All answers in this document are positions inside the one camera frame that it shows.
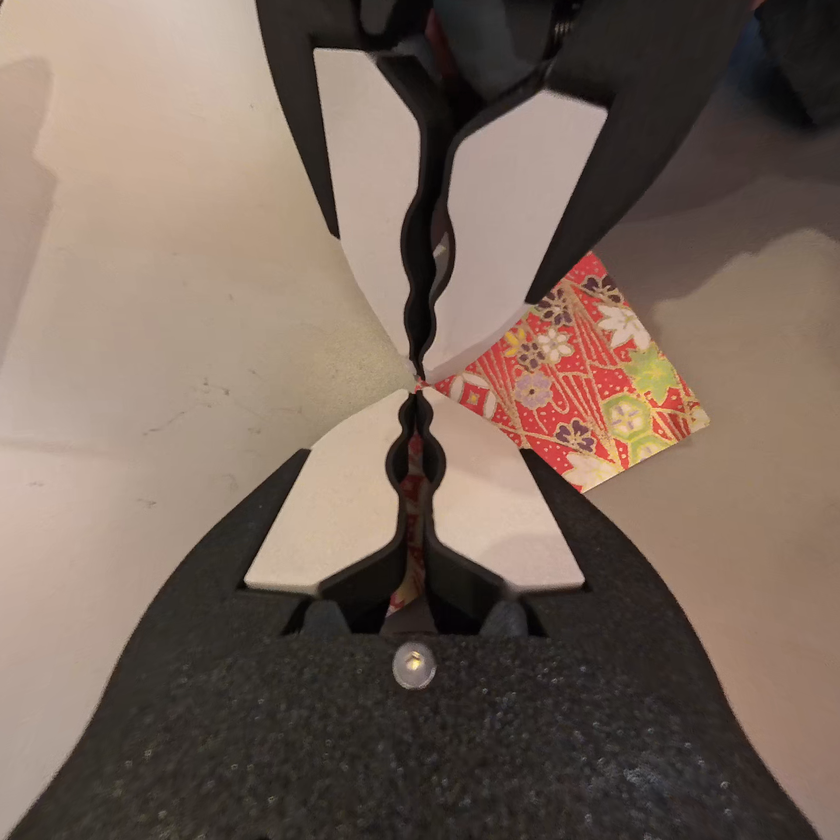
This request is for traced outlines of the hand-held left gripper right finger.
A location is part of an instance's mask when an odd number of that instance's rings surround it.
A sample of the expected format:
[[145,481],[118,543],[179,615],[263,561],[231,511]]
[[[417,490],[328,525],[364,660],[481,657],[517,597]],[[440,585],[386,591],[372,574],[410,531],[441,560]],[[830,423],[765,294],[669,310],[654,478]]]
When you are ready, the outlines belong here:
[[425,592],[443,634],[476,634],[502,602],[578,592],[585,575],[522,451],[422,390]]

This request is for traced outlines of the person's dark sweater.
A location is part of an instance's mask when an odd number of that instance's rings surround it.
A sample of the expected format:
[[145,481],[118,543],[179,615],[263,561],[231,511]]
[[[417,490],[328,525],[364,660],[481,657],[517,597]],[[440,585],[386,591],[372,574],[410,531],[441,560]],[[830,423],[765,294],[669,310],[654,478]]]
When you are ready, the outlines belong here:
[[839,2],[762,1],[755,15],[769,56],[812,124],[839,120]]

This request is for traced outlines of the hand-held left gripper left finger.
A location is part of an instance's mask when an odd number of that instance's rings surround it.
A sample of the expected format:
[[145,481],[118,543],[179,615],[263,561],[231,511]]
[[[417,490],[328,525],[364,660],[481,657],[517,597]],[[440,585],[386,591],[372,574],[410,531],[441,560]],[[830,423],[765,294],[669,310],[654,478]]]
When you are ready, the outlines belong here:
[[382,631],[408,565],[402,483],[415,414],[415,395],[396,390],[305,451],[245,590],[332,602],[351,632]]

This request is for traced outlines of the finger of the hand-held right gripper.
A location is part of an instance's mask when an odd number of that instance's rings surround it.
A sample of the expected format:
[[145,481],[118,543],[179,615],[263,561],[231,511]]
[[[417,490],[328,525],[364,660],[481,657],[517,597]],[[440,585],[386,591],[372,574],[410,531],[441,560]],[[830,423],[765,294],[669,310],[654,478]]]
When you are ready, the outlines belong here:
[[600,104],[542,89],[458,142],[446,195],[453,251],[435,291],[427,382],[460,372],[529,308],[606,118]]
[[320,48],[313,58],[344,255],[397,352],[424,378],[451,111],[413,56]]

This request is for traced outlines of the red floral green-backed origami paper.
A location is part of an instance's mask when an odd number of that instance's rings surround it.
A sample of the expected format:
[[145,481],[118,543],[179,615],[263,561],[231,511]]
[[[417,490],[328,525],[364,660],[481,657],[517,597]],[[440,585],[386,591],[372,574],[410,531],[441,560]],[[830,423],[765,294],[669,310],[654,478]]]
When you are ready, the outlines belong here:
[[579,491],[709,424],[594,254],[434,389],[532,449]]

